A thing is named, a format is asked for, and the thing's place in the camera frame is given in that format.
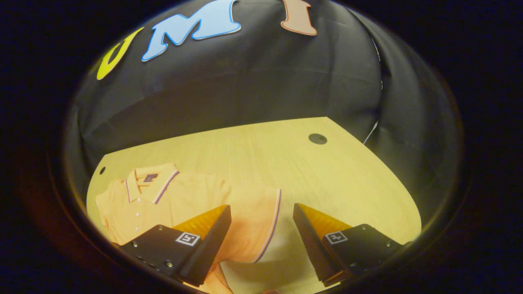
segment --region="sleeve stripe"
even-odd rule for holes
[[[270,243],[270,240],[272,239],[272,235],[274,234],[274,229],[276,227],[276,222],[278,221],[278,214],[279,214],[279,211],[280,211],[280,201],[281,201],[281,189],[278,190],[278,193],[276,194],[276,208],[274,210],[274,216],[272,218],[272,224],[271,224],[271,230],[270,230],[270,233],[267,235],[267,240],[265,241],[265,246],[264,248],[261,250],[261,252],[258,254],[258,256],[254,259],[254,263],[257,263],[260,258],[263,256],[263,254],[265,253],[265,250],[267,249],[267,247],[269,246],[269,243]]]

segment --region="wooden table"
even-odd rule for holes
[[[312,143],[312,133],[323,135],[327,143]],[[279,289],[308,294],[325,289],[292,220],[296,202],[352,226],[367,223],[400,244],[421,230],[414,201],[385,164],[335,122],[317,117],[194,133],[105,155],[87,193],[87,213],[101,233],[107,236],[96,195],[135,167],[167,162],[182,173],[205,172],[282,189],[278,223],[262,259],[256,264],[221,263],[234,293]]]

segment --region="yellow letter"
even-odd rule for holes
[[[312,27],[311,19],[307,7],[311,5],[301,0],[283,0],[287,19],[281,22],[281,26],[286,29],[304,35],[315,36],[318,34]]]
[[[120,59],[122,59],[123,55],[126,53],[127,48],[129,48],[129,45],[131,44],[132,39],[136,36],[137,33],[139,33],[142,28],[139,28],[134,33],[130,34],[125,40],[123,41],[122,48],[120,48],[120,51],[118,51],[118,54],[116,54],[115,58],[109,63],[109,58],[111,58],[112,53],[116,49],[116,47],[120,46],[120,43],[118,43],[116,46],[114,46],[107,54],[105,54],[104,58],[101,60],[100,67],[98,68],[98,73],[96,74],[96,79],[101,80],[104,78],[109,72],[112,71],[112,69],[115,68],[115,66],[118,64]]]

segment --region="orange polo shirt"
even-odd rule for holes
[[[220,205],[230,205],[231,226],[215,261],[253,263],[270,241],[280,197],[280,189],[231,185],[210,174],[181,173],[174,163],[167,163],[133,169],[127,179],[111,182],[96,196],[96,204],[111,240],[120,245],[157,224],[173,227]],[[213,266],[210,273],[215,276],[208,278],[224,281],[219,266]]]

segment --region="letter m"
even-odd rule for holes
[[[232,4],[235,1],[215,0],[204,5],[189,18],[177,14],[156,24],[142,61],[155,58],[167,49],[167,44],[163,42],[164,36],[168,36],[174,45],[181,45],[197,23],[200,23],[200,27],[192,34],[195,40],[239,31],[241,25],[232,20]]]

